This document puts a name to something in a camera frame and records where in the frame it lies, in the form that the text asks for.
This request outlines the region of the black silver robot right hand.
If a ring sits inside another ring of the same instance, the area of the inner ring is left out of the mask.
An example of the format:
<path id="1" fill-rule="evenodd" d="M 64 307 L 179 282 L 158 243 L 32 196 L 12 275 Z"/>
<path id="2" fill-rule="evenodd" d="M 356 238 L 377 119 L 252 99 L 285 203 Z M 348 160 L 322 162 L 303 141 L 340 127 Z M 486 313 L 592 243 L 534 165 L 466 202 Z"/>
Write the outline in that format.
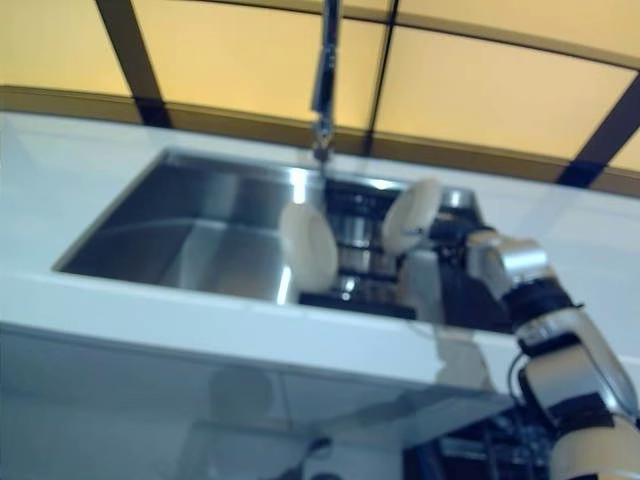
<path id="1" fill-rule="evenodd" d="M 445 187 L 434 221 L 429 227 L 428 243 L 439 255 L 456 255 L 467 237 L 475 232 L 492 230 L 485 221 L 472 190 Z"/>

